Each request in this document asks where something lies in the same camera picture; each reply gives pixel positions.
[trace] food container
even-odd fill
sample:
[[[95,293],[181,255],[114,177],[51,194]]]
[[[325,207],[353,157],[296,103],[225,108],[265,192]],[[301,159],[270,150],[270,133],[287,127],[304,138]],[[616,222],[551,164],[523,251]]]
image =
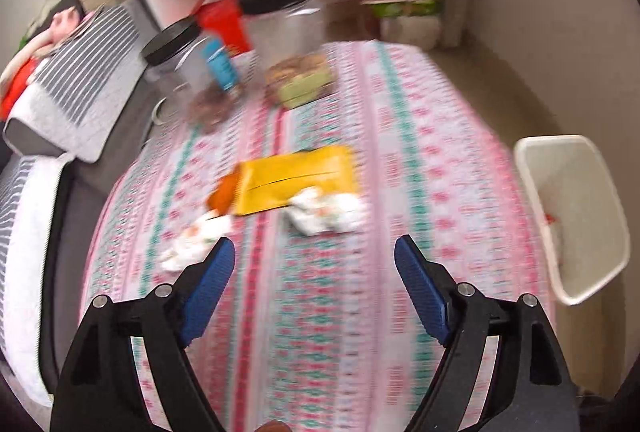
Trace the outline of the food container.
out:
[[[275,104],[295,108],[333,92],[316,0],[239,0],[249,39]]]
[[[141,54],[146,78],[205,133],[224,122],[244,95],[224,43],[193,17],[162,30]]]

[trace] yellow envelope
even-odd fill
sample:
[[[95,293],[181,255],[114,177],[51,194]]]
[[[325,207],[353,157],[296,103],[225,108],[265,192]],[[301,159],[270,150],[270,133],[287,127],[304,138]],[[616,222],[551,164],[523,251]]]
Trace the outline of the yellow envelope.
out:
[[[320,187],[325,194],[357,193],[351,151],[331,145],[242,162],[236,214],[246,216],[287,206],[290,198],[308,187]]]

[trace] red cloth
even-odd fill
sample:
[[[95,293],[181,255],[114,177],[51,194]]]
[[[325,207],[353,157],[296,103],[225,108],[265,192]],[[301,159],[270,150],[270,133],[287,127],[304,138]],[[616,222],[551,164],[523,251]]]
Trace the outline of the red cloth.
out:
[[[21,94],[27,88],[27,78],[31,76],[38,66],[38,61],[35,58],[27,60],[24,65],[15,73],[14,80],[9,85],[7,92],[2,99],[2,121],[6,122],[9,117],[9,113],[14,108],[15,102],[18,101]]]

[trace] blue gripper pad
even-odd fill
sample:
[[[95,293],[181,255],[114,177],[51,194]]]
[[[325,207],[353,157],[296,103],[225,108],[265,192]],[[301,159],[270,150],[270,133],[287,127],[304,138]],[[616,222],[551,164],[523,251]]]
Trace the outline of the blue gripper pad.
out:
[[[404,237],[396,240],[394,257],[398,273],[411,302],[414,303],[424,330],[444,345],[450,334],[447,326],[447,307],[438,288],[421,265],[424,257],[413,250]]]
[[[225,239],[211,265],[201,277],[200,283],[184,304],[184,324],[180,338],[185,347],[190,345],[194,338],[204,334],[235,264],[236,249],[230,240]]]

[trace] metal screw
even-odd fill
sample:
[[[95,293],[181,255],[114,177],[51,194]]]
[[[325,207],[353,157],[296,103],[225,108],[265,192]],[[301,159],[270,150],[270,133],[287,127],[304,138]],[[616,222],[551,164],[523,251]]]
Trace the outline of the metal screw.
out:
[[[461,282],[458,284],[458,293],[462,296],[470,297],[476,292],[476,288],[474,288],[471,284],[467,284],[466,282]]]
[[[105,307],[108,301],[109,299],[105,297],[105,295],[98,295],[96,298],[94,298],[93,304],[94,304],[94,307],[101,308],[101,307]]]
[[[171,294],[171,291],[173,291],[173,289],[169,284],[161,284],[156,288],[154,293],[157,297],[165,298]]]
[[[535,298],[531,293],[525,293],[522,296],[522,301],[529,307],[535,307],[538,305],[538,299]]]

